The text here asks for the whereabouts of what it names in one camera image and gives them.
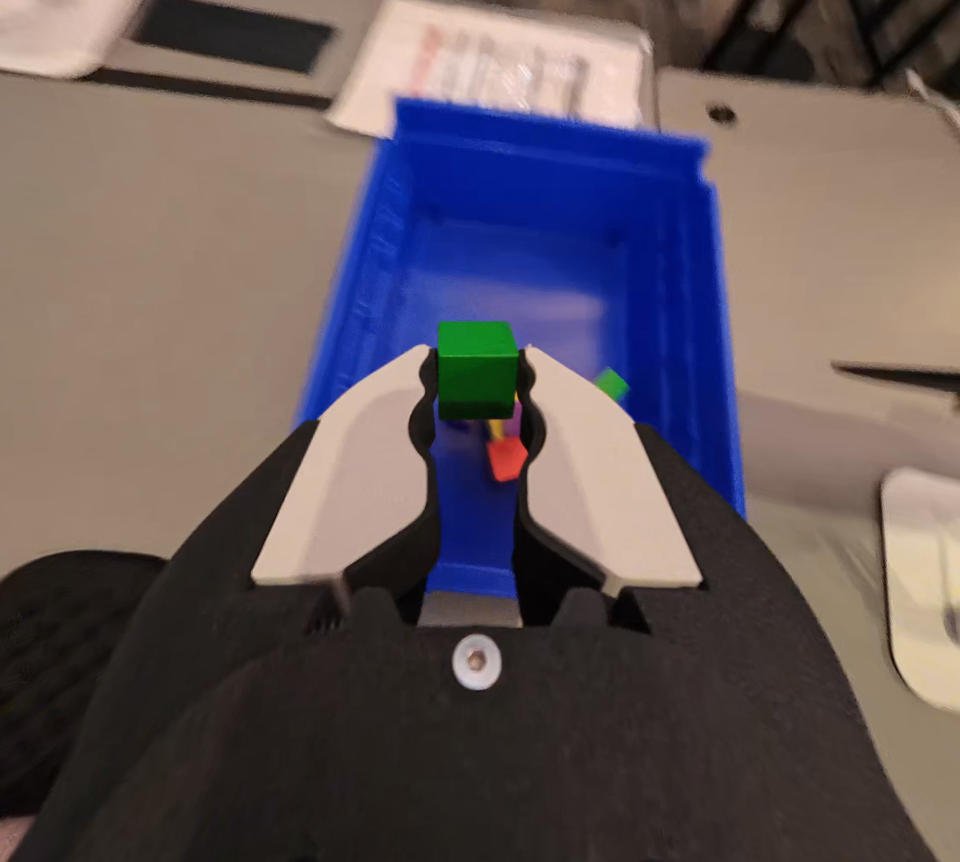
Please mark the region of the pile of coloured cubes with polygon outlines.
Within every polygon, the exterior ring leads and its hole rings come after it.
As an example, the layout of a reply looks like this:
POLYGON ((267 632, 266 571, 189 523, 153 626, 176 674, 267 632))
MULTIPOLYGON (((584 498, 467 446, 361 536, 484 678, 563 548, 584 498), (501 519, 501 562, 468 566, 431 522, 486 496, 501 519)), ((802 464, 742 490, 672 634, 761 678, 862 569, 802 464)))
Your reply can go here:
MULTIPOLYGON (((593 385, 617 403, 622 403, 630 392, 623 376, 607 367, 593 380, 593 385)), ((478 431, 486 450, 486 461, 492 479, 507 483, 520 477, 527 458, 527 449, 522 442, 522 404, 517 394, 513 397, 512 413, 507 418, 480 421, 447 421, 457 431, 478 431)))

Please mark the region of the green wooden cube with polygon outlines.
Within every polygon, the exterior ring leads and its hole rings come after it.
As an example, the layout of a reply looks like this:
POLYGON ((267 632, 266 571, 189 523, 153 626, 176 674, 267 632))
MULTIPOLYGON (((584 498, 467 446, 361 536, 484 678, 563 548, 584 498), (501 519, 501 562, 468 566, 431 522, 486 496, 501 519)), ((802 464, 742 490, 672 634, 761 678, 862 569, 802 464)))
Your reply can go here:
POLYGON ((520 350, 506 321, 438 323, 438 416, 505 420, 514 413, 520 350))

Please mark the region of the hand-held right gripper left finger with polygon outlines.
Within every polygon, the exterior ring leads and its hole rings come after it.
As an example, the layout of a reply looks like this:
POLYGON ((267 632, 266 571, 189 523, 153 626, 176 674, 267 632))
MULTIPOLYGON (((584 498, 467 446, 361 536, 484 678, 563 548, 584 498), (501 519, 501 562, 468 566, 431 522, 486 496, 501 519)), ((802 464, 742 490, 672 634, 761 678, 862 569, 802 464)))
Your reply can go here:
POLYGON ((253 564, 259 588, 322 584, 342 606, 366 588, 422 611, 441 550, 437 352, 418 344, 322 413, 253 564))

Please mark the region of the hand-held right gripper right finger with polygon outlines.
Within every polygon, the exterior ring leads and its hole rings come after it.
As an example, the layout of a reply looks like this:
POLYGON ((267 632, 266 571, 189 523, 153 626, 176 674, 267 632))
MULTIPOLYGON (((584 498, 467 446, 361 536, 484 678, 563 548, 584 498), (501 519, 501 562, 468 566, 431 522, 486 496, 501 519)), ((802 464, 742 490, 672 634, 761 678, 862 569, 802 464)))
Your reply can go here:
POLYGON ((520 354, 527 450, 511 568, 523 624, 550 624, 572 590, 610 606, 633 589, 696 590, 704 575, 631 416, 546 351, 520 354))

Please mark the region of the blue plastic bin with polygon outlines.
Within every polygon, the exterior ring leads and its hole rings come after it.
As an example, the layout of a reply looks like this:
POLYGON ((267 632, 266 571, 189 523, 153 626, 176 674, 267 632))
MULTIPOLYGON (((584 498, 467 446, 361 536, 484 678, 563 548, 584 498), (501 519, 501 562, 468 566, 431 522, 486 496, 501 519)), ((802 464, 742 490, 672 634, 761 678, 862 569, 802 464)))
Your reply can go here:
MULTIPOLYGON (((622 403, 743 510, 722 238, 706 146, 657 133, 406 99, 367 178, 302 417, 318 419, 442 321, 506 321, 622 403)), ((436 585, 515 592, 519 479, 434 405, 436 585)))

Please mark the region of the black desk flap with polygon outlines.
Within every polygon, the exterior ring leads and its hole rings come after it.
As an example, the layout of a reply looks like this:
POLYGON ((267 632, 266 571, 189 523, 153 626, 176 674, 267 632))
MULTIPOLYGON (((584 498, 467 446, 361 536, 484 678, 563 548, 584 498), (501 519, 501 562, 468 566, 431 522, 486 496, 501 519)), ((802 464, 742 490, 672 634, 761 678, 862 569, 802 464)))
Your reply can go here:
POLYGON ((219 60, 312 72, 337 34, 328 23, 201 0, 150 0, 132 40, 219 60))

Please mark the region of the laminated paper sheet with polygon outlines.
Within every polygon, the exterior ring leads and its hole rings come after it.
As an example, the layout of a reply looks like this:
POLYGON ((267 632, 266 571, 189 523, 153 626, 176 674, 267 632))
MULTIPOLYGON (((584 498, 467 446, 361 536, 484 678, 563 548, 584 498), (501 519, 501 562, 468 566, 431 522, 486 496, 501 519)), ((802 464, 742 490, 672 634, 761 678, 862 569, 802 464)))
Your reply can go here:
POLYGON ((424 99, 616 128, 655 123, 654 47, 630 23, 442 0, 380 0, 326 113, 386 138, 396 102, 424 99))

